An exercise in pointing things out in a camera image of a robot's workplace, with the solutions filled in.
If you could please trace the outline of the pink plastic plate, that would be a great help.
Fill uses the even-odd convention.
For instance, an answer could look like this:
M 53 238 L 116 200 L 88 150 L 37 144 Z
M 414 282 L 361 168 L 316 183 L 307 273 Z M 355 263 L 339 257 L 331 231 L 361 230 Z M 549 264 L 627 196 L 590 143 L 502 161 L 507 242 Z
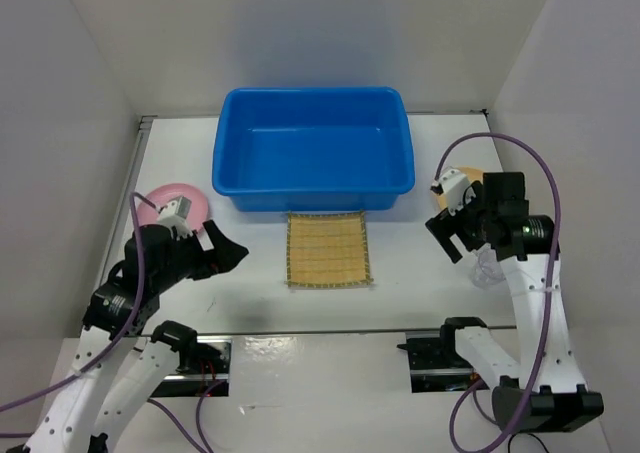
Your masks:
M 159 186 L 144 197 L 154 207 L 140 200 L 136 212 L 141 226 L 155 223 L 159 211 L 170 204 L 186 204 L 188 208 L 182 216 L 191 230 L 200 233 L 204 230 L 203 223 L 209 219 L 209 203 L 207 197 L 195 186 L 186 183 L 170 183 Z

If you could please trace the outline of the woven bamboo mat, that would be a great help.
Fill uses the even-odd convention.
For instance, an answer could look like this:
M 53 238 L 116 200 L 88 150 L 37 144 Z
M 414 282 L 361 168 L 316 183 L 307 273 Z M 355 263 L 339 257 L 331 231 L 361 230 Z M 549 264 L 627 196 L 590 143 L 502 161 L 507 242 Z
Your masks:
M 288 214 L 288 287 L 340 289 L 372 283 L 364 212 Z

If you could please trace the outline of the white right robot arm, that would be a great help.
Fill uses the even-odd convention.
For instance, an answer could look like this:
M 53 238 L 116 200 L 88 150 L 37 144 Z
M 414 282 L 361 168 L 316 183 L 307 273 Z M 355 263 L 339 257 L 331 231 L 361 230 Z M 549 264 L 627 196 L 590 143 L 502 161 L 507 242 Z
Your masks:
M 512 358 L 476 317 L 446 319 L 438 354 L 450 366 L 468 362 L 491 392 L 494 420 L 509 433 L 573 432 L 604 412 L 600 393 L 582 375 L 569 338 L 560 286 L 560 257 L 552 252 L 554 221 L 532 215 L 520 172 L 486 173 L 472 181 L 447 168 L 431 186 L 443 200 L 426 227 L 453 262 L 452 242 L 496 255 L 512 299 L 519 356 Z

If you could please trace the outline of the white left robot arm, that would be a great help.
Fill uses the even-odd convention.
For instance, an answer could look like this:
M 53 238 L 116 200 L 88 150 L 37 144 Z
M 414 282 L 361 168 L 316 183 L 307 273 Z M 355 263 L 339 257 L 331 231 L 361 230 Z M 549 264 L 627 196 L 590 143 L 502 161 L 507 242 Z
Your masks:
M 131 419 L 166 376 L 201 372 L 214 378 L 221 352 L 199 342 L 188 326 L 157 326 L 133 366 L 117 375 L 134 349 L 160 296 L 183 280 L 229 273 L 248 255 L 207 220 L 211 248 L 193 231 L 150 224 L 136 227 L 124 257 L 92 294 L 68 376 L 45 389 L 55 399 L 35 432 L 19 434 L 16 452 L 110 452 Z

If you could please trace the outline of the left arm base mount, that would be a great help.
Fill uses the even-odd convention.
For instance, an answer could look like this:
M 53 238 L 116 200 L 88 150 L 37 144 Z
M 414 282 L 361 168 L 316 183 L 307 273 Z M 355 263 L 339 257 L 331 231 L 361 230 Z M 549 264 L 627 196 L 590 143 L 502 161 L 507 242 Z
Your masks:
M 198 357 L 168 374 L 151 394 L 153 399 L 196 398 L 229 395 L 232 339 L 229 336 L 205 335 L 198 338 Z

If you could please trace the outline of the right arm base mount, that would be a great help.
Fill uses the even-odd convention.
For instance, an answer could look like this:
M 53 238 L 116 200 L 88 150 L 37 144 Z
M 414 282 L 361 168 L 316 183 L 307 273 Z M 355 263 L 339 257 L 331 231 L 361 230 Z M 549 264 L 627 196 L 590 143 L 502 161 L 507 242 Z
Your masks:
M 405 354 L 414 394 L 461 392 L 479 378 L 466 360 L 445 348 L 435 330 L 408 332 L 396 348 Z

